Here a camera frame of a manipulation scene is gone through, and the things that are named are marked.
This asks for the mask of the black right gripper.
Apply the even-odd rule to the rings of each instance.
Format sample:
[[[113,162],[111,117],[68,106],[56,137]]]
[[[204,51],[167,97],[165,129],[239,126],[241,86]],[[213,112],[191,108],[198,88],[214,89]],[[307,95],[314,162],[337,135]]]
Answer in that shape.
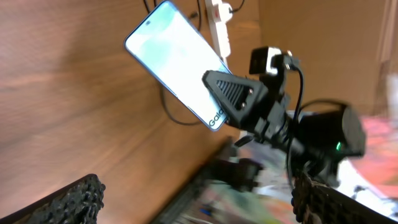
[[[290,118],[286,112],[290,98],[284,88],[287,72],[299,73],[300,62],[289,54],[281,54],[274,56],[272,63],[278,69],[276,76],[259,74],[259,80],[253,80],[208,70],[202,81],[228,117],[230,126],[238,129],[253,126],[256,110],[260,117],[252,130],[255,140],[290,152],[300,100],[296,103],[294,116]]]

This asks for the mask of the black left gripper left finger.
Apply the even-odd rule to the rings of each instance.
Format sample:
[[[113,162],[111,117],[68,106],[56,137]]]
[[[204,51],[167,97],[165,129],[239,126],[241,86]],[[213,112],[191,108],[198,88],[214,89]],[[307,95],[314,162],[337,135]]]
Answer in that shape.
[[[88,174],[1,218],[1,224],[96,224],[106,186]]]

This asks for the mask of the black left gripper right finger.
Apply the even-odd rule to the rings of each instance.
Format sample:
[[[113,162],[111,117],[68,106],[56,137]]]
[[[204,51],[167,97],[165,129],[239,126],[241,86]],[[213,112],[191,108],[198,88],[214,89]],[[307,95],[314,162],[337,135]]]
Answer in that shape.
[[[396,224],[397,222],[339,191],[312,180],[304,172],[295,178],[293,213],[299,223]]]

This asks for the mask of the blue Galaxy smartphone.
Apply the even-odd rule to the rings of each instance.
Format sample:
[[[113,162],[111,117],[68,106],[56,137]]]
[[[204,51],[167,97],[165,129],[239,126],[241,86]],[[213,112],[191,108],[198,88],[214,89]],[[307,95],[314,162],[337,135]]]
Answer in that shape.
[[[126,50],[212,131],[227,119],[204,85],[228,67],[171,1],[160,3],[125,39]]]

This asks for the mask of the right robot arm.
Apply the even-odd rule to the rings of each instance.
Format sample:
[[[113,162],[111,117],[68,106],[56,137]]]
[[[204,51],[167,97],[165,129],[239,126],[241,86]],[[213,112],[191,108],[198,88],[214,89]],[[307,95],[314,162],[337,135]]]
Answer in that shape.
[[[302,103],[304,74],[288,54],[267,59],[275,75],[258,80],[209,70],[202,81],[227,116],[227,124],[247,131],[249,141],[285,152],[288,181],[300,172],[339,185],[338,166],[347,157],[363,157],[366,133],[355,110],[334,99]]]

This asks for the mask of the white charger plug adapter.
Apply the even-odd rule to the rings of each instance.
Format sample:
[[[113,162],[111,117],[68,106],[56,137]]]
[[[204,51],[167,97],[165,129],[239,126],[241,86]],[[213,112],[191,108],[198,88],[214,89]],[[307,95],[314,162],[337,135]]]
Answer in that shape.
[[[227,2],[220,2],[219,3],[219,12],[222,16],[227,16],[232,14],[233,8]]]

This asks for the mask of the white power strip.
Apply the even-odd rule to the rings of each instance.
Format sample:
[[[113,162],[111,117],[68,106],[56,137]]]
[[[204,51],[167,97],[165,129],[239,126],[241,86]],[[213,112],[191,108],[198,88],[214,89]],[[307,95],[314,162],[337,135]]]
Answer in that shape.
[[[226,23],[232,18],[232,14],[220,15],[219,3],[222,0],[205,0],[205,7],[208,16],[208,23],[213,41],[213,47],[221,59],[227,59],[231,54],[228,29]]]

